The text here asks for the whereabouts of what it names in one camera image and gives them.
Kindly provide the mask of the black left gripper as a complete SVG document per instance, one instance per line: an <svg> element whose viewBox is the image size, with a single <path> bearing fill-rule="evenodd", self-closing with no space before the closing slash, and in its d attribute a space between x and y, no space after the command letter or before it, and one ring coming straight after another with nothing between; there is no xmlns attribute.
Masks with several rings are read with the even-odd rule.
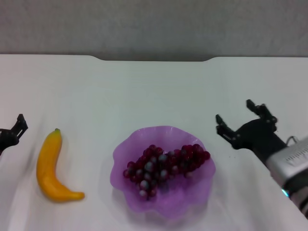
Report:
<svg viewBox="0 0 308 231"><path fill-rule="evenodd" d="M20 138L28 129L28 125L23 114L19 114L15 125L8 129L0 130L0 155L3 151L11 146L15 146L19 143Z"/></svg>

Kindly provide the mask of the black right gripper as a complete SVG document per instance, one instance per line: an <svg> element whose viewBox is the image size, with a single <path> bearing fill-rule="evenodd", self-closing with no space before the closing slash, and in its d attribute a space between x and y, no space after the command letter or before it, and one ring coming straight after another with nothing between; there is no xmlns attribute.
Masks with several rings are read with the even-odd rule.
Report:
<svg viewBox="0 0 308 231"><path fill-rule="evenodd" d="M285 142L275 133L277 118L265 104L256 105L248 99L246 107L260 119L247 122L235 132L227 126L220 115L216 115L217 134L232 144L234 149L248 149L260 161L267 161L274 153L286 148Z"/></svg>

